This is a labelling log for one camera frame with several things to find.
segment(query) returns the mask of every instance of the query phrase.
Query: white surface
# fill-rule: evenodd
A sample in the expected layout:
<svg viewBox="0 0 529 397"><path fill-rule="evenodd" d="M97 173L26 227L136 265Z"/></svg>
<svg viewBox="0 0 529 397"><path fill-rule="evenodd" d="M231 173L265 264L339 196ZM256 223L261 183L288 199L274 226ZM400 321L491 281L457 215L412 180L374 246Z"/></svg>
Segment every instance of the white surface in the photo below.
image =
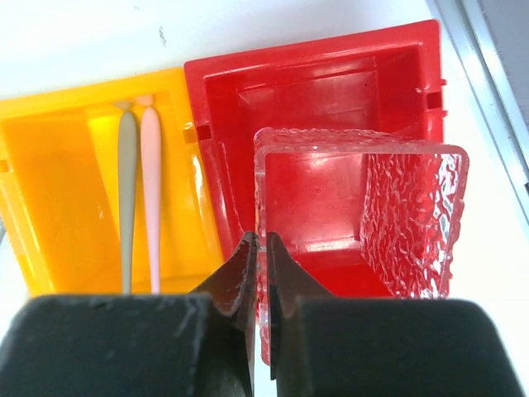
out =
<svg viewBox="0 0 529 397"><path fill-rule="evenodd" d="M181 65L204 55L431 17L423 0L5 3L0 13L0 98L115 79ZM498 172L499 160L487 152L489 138L474 120L469 90L454 55L445 45L446 142L464 147L471 166L460 240L451 267L451 295L473 300L489 312L529 390L529 323L522 318L528 303L529 244L513 210L515 198L506 176ZM25 292L5 246L0 254L1 334ZM274 384L268 378L268 368L256 360L256 396L274 394Z"/></svg>

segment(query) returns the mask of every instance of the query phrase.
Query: plastic bin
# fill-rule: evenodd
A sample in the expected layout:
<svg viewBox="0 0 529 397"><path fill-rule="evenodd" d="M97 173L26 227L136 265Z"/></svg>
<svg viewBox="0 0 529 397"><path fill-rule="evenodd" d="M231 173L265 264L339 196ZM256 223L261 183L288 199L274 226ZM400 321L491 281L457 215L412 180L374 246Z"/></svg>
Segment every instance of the plastic bin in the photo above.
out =
<svg viewBox="0 0 529 397"><path fill-rule="evenodd" d="M144 94L162 127L161 288L188 292L223 262L183 71L169 69L0 102L0 211L31 294L121 290L114 103ZM132 291L147 292L137 178Z"/></svg>
<svg viewBox="0 0 529 397"><path fill-rule="evenodd" d="M442 298L449 292L469 168L458 146L361 130L265 128L255 135L260 246L278 233L333 294ZM268 362L266 254L259 256Z"/></svg>
<svg viewBox="0 0 529 397"><path fill-rule="evenodd" d="M359 128L442 142L439 25L184 65L224 257L255 227L253 137L264 127Z"/></svg>

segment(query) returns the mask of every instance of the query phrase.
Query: pink spoon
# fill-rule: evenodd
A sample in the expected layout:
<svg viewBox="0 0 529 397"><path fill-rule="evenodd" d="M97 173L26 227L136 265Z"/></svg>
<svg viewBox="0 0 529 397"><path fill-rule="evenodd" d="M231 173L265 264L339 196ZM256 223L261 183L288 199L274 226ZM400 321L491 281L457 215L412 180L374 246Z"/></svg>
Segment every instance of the pink spoon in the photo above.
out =
<svg viewBox="0 0 529 397"><path fill-rule="evenodd" d="M141 118L141 168L149 246L150 288L153 294L159 294L161 136L160 119L153 108L147 108Z"/></svg>

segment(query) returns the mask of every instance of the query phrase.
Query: textured clear plastic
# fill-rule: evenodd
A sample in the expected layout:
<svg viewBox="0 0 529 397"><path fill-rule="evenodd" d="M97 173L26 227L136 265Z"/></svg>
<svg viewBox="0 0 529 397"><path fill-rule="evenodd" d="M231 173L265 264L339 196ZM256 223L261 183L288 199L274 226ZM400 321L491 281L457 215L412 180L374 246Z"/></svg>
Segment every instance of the textured clear plastic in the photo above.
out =
<svg viewBox="0 0 529 397"><path fill-rule="evenodd" d="M469 159L458 146L406 135L273 128L255 135L265 362L267 232L338 296L447 296Z"/></svg>

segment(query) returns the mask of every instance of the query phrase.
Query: yellow plastic container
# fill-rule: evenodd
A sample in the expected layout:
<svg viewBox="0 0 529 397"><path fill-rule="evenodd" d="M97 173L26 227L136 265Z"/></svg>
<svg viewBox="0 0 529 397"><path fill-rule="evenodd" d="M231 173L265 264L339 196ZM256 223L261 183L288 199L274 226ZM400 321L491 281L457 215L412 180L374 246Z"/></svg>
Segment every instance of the yellow plastic container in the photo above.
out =
<svg viewBox="0 0 529 397"><path fill-rule="evenodd" d="M121 290L114 103L154 95L162 128L163 292L222 263L183 70L0 102L0 212L31 294ZM144 107L131 110L139 123ZM150 290L138 166L132 291Z"/></svg>

